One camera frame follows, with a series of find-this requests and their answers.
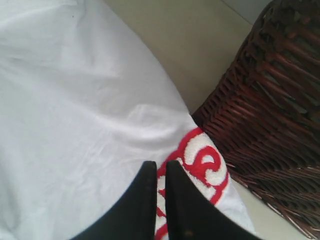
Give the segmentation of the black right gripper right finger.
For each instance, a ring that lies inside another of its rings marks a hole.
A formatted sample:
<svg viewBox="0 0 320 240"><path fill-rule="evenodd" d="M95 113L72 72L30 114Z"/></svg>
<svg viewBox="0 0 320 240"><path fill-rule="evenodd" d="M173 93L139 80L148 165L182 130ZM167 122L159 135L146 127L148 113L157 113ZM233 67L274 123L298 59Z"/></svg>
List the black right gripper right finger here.
<svg viewBox="0 0 320 240"><path fill-rule="evenodd" d="M259 239L212 205L176 160L166 164L165 211L170 240Z"/></svg>

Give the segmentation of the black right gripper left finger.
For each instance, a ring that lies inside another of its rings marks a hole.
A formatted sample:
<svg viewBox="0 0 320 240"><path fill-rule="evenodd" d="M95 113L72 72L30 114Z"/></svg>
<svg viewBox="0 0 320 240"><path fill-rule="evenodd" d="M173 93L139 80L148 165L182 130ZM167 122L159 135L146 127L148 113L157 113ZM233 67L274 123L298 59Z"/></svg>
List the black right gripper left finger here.
<svg viewBox="0 0 320 240"><path fill-rule="evenodd" d="M153 240L157 209L157 166L145 161L121 198L75 240Z"/></svg>

